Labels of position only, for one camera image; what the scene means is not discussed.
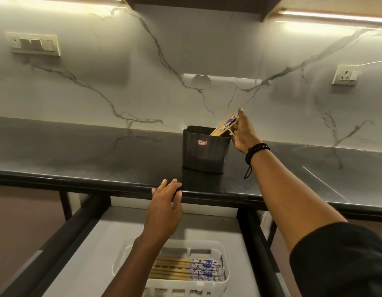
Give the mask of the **person's left hand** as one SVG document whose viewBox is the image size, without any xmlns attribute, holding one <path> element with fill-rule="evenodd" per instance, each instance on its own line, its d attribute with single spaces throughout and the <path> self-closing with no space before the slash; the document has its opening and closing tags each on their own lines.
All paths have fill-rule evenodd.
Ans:
<svg viewBox="0 0 382 297">
<path fill-rule="evenodd" d="M 182 184 L 173 179 L 164 179 L 151 199 L 146 213 L 144 229 L 141 235 L 143 242 L 155 247 L 163 246 L 174 234 L 183 213 L 176 213 L 172 208 L 174 195 Z"/>
</svg>

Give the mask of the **person's right hand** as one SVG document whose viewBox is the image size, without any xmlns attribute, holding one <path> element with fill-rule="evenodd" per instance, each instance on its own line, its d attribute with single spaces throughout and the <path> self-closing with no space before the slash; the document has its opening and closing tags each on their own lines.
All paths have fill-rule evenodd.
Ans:
<svg viewBox="0 0 382 297">
<path fill-rule="evenodd" d="M 257 137 L 255 134 L 255 131 L 253 129 L 253 126 L 244 113 L 244 136 L 243 139 L 240 140 L 238 139 L 235 143 L 234 146 L 237 150 L 239 150 L 241 153 L 246 155 L 249 151 L 250 148 L 254 147 L 257 144 L 262 143 L 262 141 Z"/>
</svg>

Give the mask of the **bundle of wooden chopsticks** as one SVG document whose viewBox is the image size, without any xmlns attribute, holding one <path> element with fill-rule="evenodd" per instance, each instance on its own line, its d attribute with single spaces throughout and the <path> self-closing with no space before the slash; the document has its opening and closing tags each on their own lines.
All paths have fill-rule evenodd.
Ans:
<svg viewBox="0 0 382 297">
<path fill-rule="evenodd" d="M 222 122 L 211 134 L 210 136 L 222 136 L 226 131 L 228 131 L 236 122 L 238 121 L 238 114 L 229 115 L 224 122 Z"/>
</svg>

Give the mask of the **person's left forearm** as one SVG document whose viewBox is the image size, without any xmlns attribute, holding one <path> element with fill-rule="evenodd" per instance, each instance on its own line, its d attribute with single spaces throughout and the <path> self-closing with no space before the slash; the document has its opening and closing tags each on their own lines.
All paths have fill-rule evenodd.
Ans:
<svg viewBox="0 0 382 297">
<path fill-rule="evenodd" d="M 154 262 L 168 236 L 135 239 L 133 247 L 101 297 L 142 297 Z"/>
</svg>

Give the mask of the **person's right forearm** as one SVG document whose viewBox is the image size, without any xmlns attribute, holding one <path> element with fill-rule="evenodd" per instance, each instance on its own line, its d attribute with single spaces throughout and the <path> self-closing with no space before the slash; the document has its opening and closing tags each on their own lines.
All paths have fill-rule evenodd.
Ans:
<svg viewBox="0 0 382 297">
<path fill-rule="evenodd" d="M 287 169 L 270 150 L 255 153 L 251 167 L 263 200 L 289 252 L 315 230 L 329 224 L 348 222 Z"/>
</svg>

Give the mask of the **black plastic utensil container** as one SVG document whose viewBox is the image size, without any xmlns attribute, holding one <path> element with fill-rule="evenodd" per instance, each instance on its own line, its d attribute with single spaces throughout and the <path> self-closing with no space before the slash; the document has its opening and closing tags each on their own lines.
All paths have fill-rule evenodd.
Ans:
<svg viewBox="0 0 382 297">
<path fill-rule="evenodd" d="M 182 167 L 223 174 L 228 156 L 231 133 L 213 136 L 214 128 L 190 125 L 183 130 Z"/>
</svg>

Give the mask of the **white shelf board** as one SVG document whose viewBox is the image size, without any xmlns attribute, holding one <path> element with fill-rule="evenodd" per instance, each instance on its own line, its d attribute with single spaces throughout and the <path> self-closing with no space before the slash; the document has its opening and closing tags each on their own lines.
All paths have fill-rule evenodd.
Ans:
<svg viewBox="0 0 382 297">
<path fill-rule="evenodd" d="M 110 207 L 43 297 L 101 297 L 142 233 L 146 210 Z M 235 217 L 185 213 L 171 239 L 215 241 L 226 258 L 222 297 L 261 297 Z"/>
</svg>

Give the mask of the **pile of chopsticks, blue ends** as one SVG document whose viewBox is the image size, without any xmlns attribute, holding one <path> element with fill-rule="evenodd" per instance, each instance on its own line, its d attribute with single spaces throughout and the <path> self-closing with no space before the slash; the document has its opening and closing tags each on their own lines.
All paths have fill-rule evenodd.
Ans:
<svg viewBox="0 0 382 297">
<path fill-rule="evenodd" d="M 149 279 L 221 282 L 227 277 L 219 260 L 158 256 Z"/>
</svg>

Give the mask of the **white plastic basket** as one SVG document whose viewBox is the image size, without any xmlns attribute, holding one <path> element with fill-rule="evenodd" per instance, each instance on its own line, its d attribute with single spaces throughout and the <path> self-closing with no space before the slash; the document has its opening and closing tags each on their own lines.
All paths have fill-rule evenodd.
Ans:
<svg viewBox="0 0 382 297">
<path fill-rule="evenodd" d="M 221 282 L 149 279 L 142 297 L 222 297 L 229 282 L 224 246 L 214 240 L 169 239 L 158 256 L 219 260 L 226 280 Z"/>
</svg>

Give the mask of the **dark overhead cabinet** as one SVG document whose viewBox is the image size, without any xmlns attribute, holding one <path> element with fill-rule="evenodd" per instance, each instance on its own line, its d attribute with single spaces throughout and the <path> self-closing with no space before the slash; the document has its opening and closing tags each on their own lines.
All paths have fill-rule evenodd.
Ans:
<svg viewBox="0 0 382 297">
<path fill-rule="evenodd" d="M 191 9 L 216 11 L 232 11 L 236 13 L 259 14 L 262 19 L 282 0 L 122 0 L 132 9 L 135 5 L 157 5 Z"/>
</svg>

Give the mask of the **black sleeve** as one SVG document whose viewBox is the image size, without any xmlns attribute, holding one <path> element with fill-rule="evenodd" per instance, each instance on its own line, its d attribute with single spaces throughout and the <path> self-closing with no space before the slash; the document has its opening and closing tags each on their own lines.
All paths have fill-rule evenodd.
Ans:
<svg viewBox="0 0 382 297">
<path fill-rule="evenodd" d="M 382 239 L 351 223 L 302 238 L 289 263 L 302 297 L 382 297 Z"/>
</svg>

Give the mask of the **white wall power socket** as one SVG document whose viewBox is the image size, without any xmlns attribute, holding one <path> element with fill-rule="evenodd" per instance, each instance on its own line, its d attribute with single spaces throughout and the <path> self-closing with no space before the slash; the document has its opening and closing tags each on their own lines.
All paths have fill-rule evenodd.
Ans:
<svg viewBox="0 0 382 297">
<path fill-rule="evenodd" d="M 332 85 L 356 86 L 362 74 L 363 65 L 339 64 Z"/>
</svg>

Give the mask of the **white wall switch panel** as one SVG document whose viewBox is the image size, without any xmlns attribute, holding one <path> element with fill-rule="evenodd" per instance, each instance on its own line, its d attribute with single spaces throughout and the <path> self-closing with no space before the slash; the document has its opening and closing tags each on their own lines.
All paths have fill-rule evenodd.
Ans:
<svg viewBox="0 0 382 297">
<path fill-rule="evenodd" d="M 24 34 L 6 32 L 10 52 L 60 57 L 59 40 L 56 35 Z"/>
</svg>

